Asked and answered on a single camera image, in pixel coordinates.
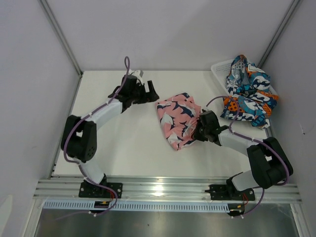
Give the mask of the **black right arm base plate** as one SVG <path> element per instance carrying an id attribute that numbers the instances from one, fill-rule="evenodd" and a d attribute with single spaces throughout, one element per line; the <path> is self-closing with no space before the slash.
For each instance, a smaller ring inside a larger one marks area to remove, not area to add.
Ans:
<path id="1" fill-rule="evenodd" d="M 211 200 L 254 201 L 256 199 L 253 189 L 238 191 L 233 186 L 212 184 L 204 191 L 210 195 Z"/>

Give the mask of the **pink shark print shorts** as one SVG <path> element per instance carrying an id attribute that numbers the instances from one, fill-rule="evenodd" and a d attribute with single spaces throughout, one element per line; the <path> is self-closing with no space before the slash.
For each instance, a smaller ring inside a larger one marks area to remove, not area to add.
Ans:
<path id="1" fill-rule="evenodd" d="M 159 101 L 156 111 L 163 135 L 174 150 L 195 142 L 193 133 L 202 109 L 192 96 L 184 92 Z"/>

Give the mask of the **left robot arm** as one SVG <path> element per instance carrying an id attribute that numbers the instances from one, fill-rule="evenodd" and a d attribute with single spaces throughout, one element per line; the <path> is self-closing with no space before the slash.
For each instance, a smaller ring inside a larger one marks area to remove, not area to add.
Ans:
<path id="1" fill-rule="evenodd" d="M 133 104 L 145 104 L 159 99 L 151 80 L 148 91 L 142 81 L 142 71 L 133 71 L 122 78 L 108 100 L 85 116 L 70 115 L 63 131 L 61 150 L 64 159 L 79 166 L 84 179 L 91 183 L 90 192 L 103 197 L 107 192 L 106 174 L 94 158 L 97 151 L 97 131 Z"/>

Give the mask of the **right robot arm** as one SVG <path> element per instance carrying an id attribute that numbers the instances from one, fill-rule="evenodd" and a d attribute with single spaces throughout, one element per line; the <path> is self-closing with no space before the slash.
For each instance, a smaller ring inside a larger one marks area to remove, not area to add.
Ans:
<path id="1" fill-rule="evenodd" d="M 247 189 L 259 187 L 265 190 L 284 185 L 293 174 L 293 167 L 275 137 L 258 140 L 233 132 L 231 127 L 219 124 L 213 111 L 204 111 L 199 116 L 193 139 L 208 141 L 247 156 L 250 170 L 227 180 L 225 192 L 231 199 L 237 199 Z"/>

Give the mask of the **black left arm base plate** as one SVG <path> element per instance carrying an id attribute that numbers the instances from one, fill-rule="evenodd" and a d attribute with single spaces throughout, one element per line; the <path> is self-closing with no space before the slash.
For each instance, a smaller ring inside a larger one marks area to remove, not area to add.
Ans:
<path id="1" fill-rule="evenodd" d="M 121 198 L 123 183 L 108 182 L 106 186 L 116 192 L 118 198 Z M 115 195 L 108 189 L 95 186 L 89 182 L 83 181 L 79 189 L 80 198 L 115 198 Z"/>

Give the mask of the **blue orange patterned shorts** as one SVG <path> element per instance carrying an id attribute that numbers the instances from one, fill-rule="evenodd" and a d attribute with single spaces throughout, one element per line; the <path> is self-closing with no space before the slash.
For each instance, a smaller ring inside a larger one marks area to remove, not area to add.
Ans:
<path id="1" fill-rule="evenodd" d="M 271 77 L 266 72 L 239 55 L 231 63 L 225 88 L 229 96 L 223 99 L 220 117 L 248 121 L 260 129 L 270 127 L 278 95 L 272 92 Z"/>

